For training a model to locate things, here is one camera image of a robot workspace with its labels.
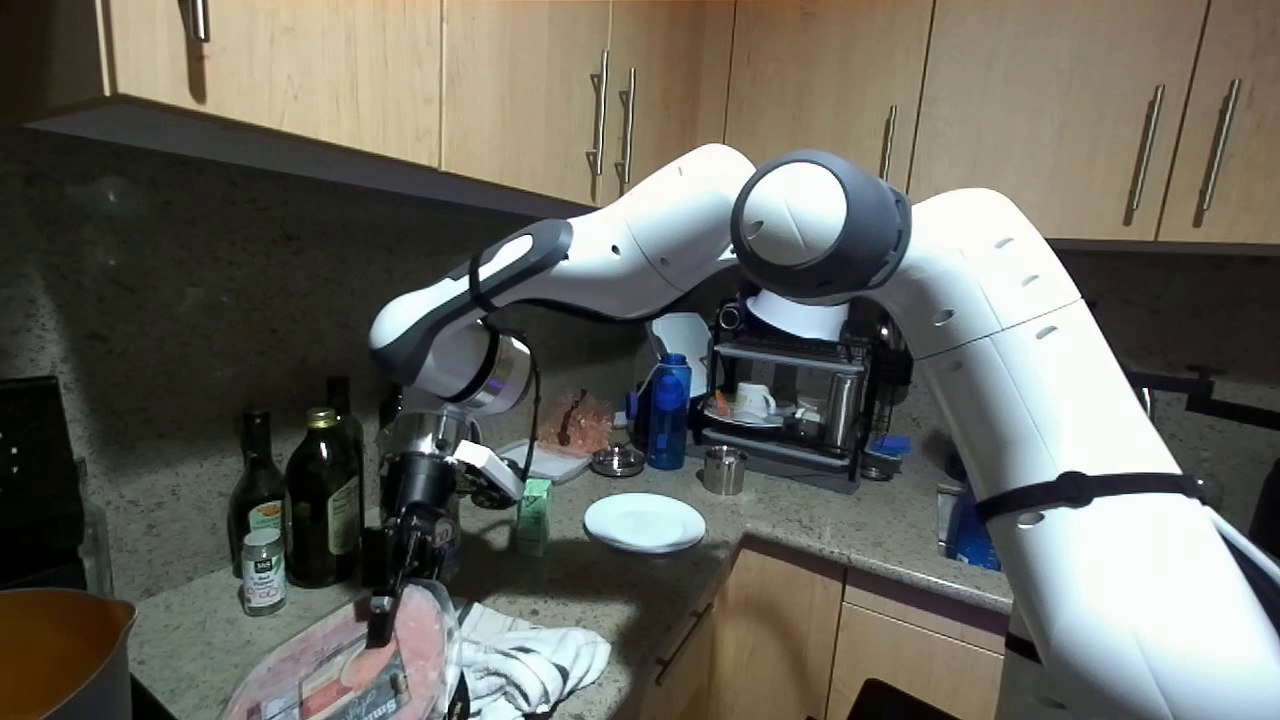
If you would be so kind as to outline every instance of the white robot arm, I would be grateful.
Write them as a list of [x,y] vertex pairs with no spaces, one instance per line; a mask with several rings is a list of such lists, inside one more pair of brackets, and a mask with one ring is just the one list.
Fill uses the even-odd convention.
[[779,295],[867,295],[901,325],[987,511],[1017,632],[1041,652],[1008,677],[1004,717],[1280,711],[1280,641],[1261,606],[1277,563],[1178,493],[1182,468],[1073,278],[996,193],[908,207],[823,153],[753,172],[711,146],[391,300],[373,348],[404,384],[506,414],[529,369],[518,341],[488,335],[488,310],[555,300],[633,319],[734,261]]

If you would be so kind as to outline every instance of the cup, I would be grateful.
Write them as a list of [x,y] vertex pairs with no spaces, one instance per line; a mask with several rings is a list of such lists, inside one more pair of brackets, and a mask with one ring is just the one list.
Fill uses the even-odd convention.
[[738,384],[734,393],[734,417],[745,425],[769,425],[778,417],[778,401],[769,384]]
[[706,468],[698,479],[715,496],[745,493],[745,455],[734,443],[709,443]]

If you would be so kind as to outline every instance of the upper cabinet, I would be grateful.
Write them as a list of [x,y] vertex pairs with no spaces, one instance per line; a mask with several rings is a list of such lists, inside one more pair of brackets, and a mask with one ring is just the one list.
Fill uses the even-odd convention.
[[1055,239],[1154,239],[1205,0],[942,0],[913,195],[1008,193]]
[[608,0],[443,0],[439,169],[591,204],[604,183]]
[[611,0],[604,201],[725,141],[734,0]]
[[443,169],[604,204],[725,135],[734,0],[443,0]]
[[120,135],[115,108],[165,108],[438,163],[434,0],[13,0],[0,19],[4,116]]
[[740,0],[730,146],[830,150],[904,188],[933,0]]
[[1159,239],[1280,239],[1277,0],[1211,0]]

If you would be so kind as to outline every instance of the tile backsplash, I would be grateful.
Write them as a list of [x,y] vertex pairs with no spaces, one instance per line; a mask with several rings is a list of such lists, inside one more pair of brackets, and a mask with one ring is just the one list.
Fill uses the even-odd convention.
[[[0,132],[0,378],[60,378],[71,443],[114,526],[120,597],[226,563],[240,477],[231,421],[275,414],[275,461],[330,374],[373,430],[373,314],[526,215],[439,207],[65,135]],[[1123,362],[1208,365],[1234,401],[1280,408],[1277,256],[1065,251]],[[555,384],[620,393],[644,330],[510,314]],[[1178,455],[1249,519],[1277,434],[1159,406]]]

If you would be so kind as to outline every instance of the countertop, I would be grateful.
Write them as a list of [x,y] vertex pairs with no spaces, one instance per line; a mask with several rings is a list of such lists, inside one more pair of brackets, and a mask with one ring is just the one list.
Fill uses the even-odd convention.
[[[890,483],[854,483],[832,474],[758,464],[740,496],[698,483],[698,448],[683,474],[636,479],[576,477],[555,483],[544,559],[510,554],[511,511],[466,503],[466,554],[451,597],[544,629],[591,629],[611,641],[604,677],[561,706],[555,720],[620,717],[636,682],[672,644],[687,612],[709,600],[745,535],[788,545],[847,570],[881,574],[930,592],[1008,612],[1000,574],[967,570],[935,554],[935,479],[925,461]],[[706,511],[709,535],[672,555],[628,555],[583,535],[579,515],[611,493],[659,493]],[[235,576],[214,574],[138,607],[132,673],[175,717],[221,717],[244,673],[275,644],[347,600],[345,587],[290,592],[272,616],[244,616]]]

